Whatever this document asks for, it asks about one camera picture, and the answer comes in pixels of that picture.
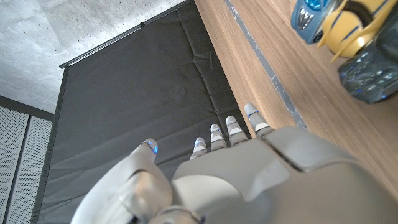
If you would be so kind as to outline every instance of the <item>white robot finger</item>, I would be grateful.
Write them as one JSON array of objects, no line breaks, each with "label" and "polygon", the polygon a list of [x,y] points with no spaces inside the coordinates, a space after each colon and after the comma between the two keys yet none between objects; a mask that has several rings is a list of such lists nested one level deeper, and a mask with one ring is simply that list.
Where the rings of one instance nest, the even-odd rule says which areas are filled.
[{"label": "white robot finger", "polygon": [[252,103],[244,105],[244,111],[258,137],[273,130]]},{"label": "white robot finger", "polygon": [[206,142],[202,137],[197,138],[195,141],[195,147],[193,148],[193,154],[190,159],[194,159],[206,154]]},{"label": "white robot finger", "polygon": [[228,128],[229,141],[232,147],[248,140],[248,137],[246,137],[246,134],[233,116],[226,118],[226,127]]},{"label": "white robot finger", "polygon": [[157,142],[151,138],[141,143],[131,154],[140,153],[147,156],[152,162],[155,161],[158,146]]},{"label": "white robot finger", "polygon": [[223,138],[223,133],[217,124],[212,124],[210,128],[211,133],[211,151],[226,148],[226,142]]}]

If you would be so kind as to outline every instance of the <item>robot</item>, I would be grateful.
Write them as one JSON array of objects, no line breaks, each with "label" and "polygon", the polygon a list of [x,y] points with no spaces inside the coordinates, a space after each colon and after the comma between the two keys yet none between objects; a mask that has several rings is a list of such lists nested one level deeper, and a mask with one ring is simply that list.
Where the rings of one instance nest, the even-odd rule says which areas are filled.
[{"label": "robot", "polygon": [[353,97],[377,103],[398,91],[398,4],[374,40],[338,69]]},{"label": "robot", "polygon": [[377,34],[397,0],[344,0],[323,22],[325,44],[337,57],[354,57]]},{"label": "robot", "polygon": [[353,156],[244,109],[256,139],[229,116],[228,147],[213,124],[210,149],[198,138],[171,182],[147,139],[87,193],[72,224],[397,223],[398,203]]}]

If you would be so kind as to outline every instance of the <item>wooden surface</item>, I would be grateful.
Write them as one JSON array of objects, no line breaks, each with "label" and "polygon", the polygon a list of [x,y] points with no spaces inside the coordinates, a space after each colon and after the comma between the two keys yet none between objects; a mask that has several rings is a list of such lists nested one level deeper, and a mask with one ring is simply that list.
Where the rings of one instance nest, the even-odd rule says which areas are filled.
[{"label": "wooden surface", "polygon": [[[274,128],[294,125],[224,0],[195,0],[241,111],[253,102]],[[231,0],[308,129],[346,149],[398,199],[398,97],[367,105],[341,86],[331,52],[290,26],[295,0]]]}]

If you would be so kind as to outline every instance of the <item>dark gray backdrop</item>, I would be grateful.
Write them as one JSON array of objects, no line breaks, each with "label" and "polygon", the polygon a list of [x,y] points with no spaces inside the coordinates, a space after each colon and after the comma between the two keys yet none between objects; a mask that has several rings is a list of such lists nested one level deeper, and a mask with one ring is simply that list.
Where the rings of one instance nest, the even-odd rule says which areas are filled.
[{"label": "dark gray backdrop", "polygon": [[170,180],[210,125],[243,117],[193,2],[65,69],[31,223],[69,223],[143,140]]}]

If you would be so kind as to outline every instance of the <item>metal grille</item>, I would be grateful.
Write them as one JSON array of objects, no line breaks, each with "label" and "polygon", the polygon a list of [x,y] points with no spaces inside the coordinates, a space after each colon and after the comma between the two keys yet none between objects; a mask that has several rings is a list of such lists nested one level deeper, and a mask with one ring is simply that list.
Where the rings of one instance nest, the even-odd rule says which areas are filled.
[{"label": "metal grille", "polygon": [[0,107],[0,223],[6,211],[28,117]]},{"label": "metal grille", "polygon": [[32,117],[22,152],[7,223],[29,223],[52,122]]}]

